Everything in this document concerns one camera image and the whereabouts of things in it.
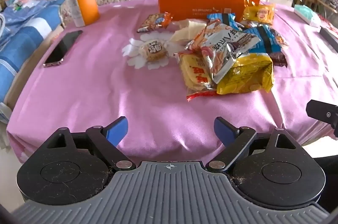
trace metal pin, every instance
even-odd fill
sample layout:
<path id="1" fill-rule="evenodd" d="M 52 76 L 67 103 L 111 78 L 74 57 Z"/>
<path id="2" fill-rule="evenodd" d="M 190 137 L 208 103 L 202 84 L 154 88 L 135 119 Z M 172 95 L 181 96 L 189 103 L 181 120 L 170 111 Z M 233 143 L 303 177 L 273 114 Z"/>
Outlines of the metal pin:
<path id="1" fill-rule="evenodd" d="M 131 166 L 132 162 L 130 162 L 129 160 L 121 160 L 116 163 L 116 167 L 120 169 L 128 169 L 131 168 Z"/>
<path id="2" fill-rule="evenodd" d="M 215 170 L 219 170 L 225 167 L 225 163 L 219 160 L 209 162 L 209 167 Z"/>

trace table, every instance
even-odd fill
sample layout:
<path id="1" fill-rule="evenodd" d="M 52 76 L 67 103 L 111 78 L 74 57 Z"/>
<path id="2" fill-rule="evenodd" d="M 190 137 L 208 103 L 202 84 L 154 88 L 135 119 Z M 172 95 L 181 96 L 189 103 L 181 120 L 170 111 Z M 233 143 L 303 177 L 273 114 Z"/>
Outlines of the table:
<path id="1" fill-rule="evenodd" d="M 119 116 L 129 123 L 118 148 L 141 160 L 209 161 L 224 147 L 213 132 L 222 116 L 235 126 L 269 132 L 283 126 L 300 143 L 332 135 L 329 125 L 307 117 L 310 99 L 338 104 L 338 56 L 319 33 L 292 12 L 277 6 L 274 27 L 290 44 L 288 68 L 275 67 L 270 93 L 198 97 L 187 102 L 177 61 L 146 64 L 138 53 L 144 41 L 168 40 L 169 30 L 138 34 L 136 29 L 158 12 L 157 0 L 133 0 L 100 6 L 101 18 L 84 33 L 61 66 L 42 64 L 33 71 L 13 110 L 7 130 L 11 146 L 24 162 L 57 128 L 85 131 L 106 126 Z M 180 48 L 169 46 L 173 52 Z"/>

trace blue and white fabric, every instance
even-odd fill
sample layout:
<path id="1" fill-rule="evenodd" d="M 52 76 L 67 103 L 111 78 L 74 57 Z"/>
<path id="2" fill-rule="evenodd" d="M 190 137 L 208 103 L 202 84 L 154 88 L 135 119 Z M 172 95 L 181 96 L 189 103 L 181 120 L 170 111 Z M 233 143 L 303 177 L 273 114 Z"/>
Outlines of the blue and white fabric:
<path id="1" fill-rule="evenodd" d="M 18 21 L 11 21 L 15 26 L 11 28 L 10 35 L 2 41 L 0 38 L 1 122 L 8 123 L 9 121 L 11 110 L 3 102 L 15 76 L 43 40 L 61 24 L 59 9 L 63 2 L 64 0 L 53 0 L 48 1 L 47 4 L 42 3 L 45 4 L 43 8 L 35 6 L 38 12 L 32 10 L 34 14 L 24 20 L 20 18 L 21 10 L 18 11 L 16 16 Z"/>

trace gray ribbed plate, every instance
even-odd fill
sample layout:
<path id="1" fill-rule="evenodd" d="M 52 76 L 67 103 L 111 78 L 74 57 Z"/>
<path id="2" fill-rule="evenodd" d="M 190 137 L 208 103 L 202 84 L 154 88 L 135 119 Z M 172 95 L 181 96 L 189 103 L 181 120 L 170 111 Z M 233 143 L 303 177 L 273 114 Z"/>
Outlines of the gray ribbed plate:
<path id="1" fill-rule="evenodd" d="M 65 206 L 26 202 L 13 213 L 22 224 L 317 224 L 315 206 L 275 211 L 241 197 L 223 174 L 198 162 L 142 162 L 117 172 L 99 194 Z"/>

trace floor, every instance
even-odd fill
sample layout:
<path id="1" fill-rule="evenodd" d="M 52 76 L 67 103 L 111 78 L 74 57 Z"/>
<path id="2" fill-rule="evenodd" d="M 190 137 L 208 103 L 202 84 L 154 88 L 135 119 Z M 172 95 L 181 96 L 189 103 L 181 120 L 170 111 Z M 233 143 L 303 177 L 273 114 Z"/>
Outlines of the floor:
<path id="1" fill-rule="evenodd" d="M 5 130 L 1 122 L 0 130 Z M 327 136 L 304 148 L 312 157 L 338 155 L 338 140 Z M 20 166 L 12 149 L 0 150 L 0 203 L 10 212 L 24 203 L 16 185 L 16 173 Z"/>

